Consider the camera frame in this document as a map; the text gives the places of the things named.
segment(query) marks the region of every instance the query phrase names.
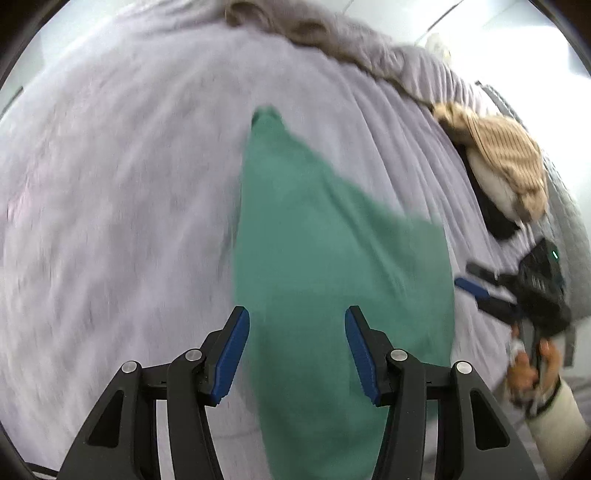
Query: human hand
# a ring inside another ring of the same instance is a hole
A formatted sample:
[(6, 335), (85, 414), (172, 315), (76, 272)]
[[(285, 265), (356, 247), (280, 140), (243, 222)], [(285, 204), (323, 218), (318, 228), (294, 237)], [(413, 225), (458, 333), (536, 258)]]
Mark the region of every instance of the human hand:
[[(516, 325), (512, 329), (513, 337), (519, 335)], [(540, 390), (544, 394), (551, 391), (558, 381), (560, 367), (562, 367), (562, 355), (552, 340), (543, 339), (540, 342), (540, 354), (546, 362), (546, 372)], [(525, 352), (519, 352), (515, 362), (507, 370), (507, 384), (514, 393), (525, 393), (533, 390), (534, 383), (538, 381), (540, 373), (530, 365), (530, 359)]]

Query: white wall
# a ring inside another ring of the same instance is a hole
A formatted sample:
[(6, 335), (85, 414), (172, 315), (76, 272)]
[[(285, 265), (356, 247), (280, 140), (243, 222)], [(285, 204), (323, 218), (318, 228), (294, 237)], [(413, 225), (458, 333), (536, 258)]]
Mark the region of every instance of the white wall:
[(20, 87), (134, 0), (70, 0), (29, 43), (0, 89), (0, 112)]
[(415, 43), (458, 0), (353, 0), (346, 14), (392, 37)]
[(44, 65), (41, 41), (35, 37), (27, 45), (0, 89), (0, 114), (18, 90), (29, 83), (43, 69)]
[[(505, 11), (518, 0), (463, 0), (454, 10), (449, 12), (434, 29), (448, 41), (459, 41), (460, 44), (472, 35), (478, 35), (482, 27), (491, 19)], [(425, 38), (419, 39), (424, 45)]]
[(134, 0), (70, 0), (38, 33), (46, 65)]
[(333, 12), (344, 12), (352, 0), (309, 0), (313, 4), (322, 5)]
[(591, 369), (591, 321), (577, 327), (577, 345), (574, 350), (574, 365), (567, 371), (570, 375), (588, 377)]

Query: black device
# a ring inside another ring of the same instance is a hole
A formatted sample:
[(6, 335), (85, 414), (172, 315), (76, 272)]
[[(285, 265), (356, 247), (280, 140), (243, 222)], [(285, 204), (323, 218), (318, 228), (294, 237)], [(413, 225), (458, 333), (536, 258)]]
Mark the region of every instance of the black device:
[(479, 310), (509, 326), (518, 325), (531, 365), (541, 371), (540, 340), (564, 332), (571, 323), (556, 245), (545, 238), (539, 240), (515, 273), (496, 273), (474, 262), (466, 265), (466, 272), (515, 297), (515, 302), (500, 299), (464, 277), (454, 281), (474, 296)]
[[(125, 362), (76, 436), (58, 480), (160, 480), (156, 401), (166, 400), (177, 480), (223, 480), (205, 407), (228, 394), (249, 333), (249, 315), (235, 307), (222, 330), (173, 362), (142, 368)], [(0, 424), (0, 478), (35, 480)]]
[(468, 362), (423, 364), (372, 330), (361, 309), (345, 314), (345, 332), (363, 391), (389, 406), (372, 480), (419, 480), (426, 401), (439, 405), (435, 480), (537, 480), (525, 447)]

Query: white cloth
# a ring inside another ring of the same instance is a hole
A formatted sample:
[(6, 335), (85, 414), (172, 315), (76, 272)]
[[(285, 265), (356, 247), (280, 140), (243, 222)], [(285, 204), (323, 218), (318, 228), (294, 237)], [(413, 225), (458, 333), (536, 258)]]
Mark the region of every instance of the white cloth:
[(501, 213), (513, 222), (521, 223), (522, 220), (527, 220), (528, 215), (525, 215), (525, 210), (521, 208), (522, 212), (519, 212), (515, 208), (518, 205), (517, 194), (511, 189), (509, 183), (504, 178), (493, 172), (486, 165), (478, 149), (476, 147), (467, 147), (466, 157), (478, 185), (480, 185), (482, 191), (491, 199)]
[(548, 410), (527, 424), (550, 480), (562, 478), (591, 436), (565, 381)]

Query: blue finger pad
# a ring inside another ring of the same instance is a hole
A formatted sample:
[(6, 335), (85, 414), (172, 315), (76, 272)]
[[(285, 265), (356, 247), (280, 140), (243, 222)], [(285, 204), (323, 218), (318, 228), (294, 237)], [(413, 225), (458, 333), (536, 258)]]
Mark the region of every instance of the blue finger pad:
[(375, 374), (374, 360), (369, 353), (369, 349), (361, 330), (353, 317), (350, 309), (345, 312), (345, 334), (347, 335), (347, 341), (349, 342), (349, 348), (355, 361), (355, 367), (357, 367), (357, 373), (361, 380), (361, 386), (363, 392), (371, 399), (374, 405), (378, 404), (379, 390), (378, 383)]
[(244, 351), (244, 346), (246, 345), (246, 339), (248, 338), (250, 327), (250, 317), (247, 309), (244, 309), (238, 317), (236, 325), (226, 342), (226, 346), (217, 361), (215, 383), (213, 384), (210, 395), (212, 401), (216, 405), (218, 405), (222, 398), (230, 391), (230, 386), (234, 380), (238, 363), (240, 363), (240, 358)]
[(465, 279), (464, 277), (457, 277), (453, 283), (456, 287), (461, 288), (462, 290), (467, 291), (469, 294), (473, 295), (477, 300), (487, 299), (490, 297), (489, 293), (484, 288), (474, 282), (471, 282), (470, 280)]

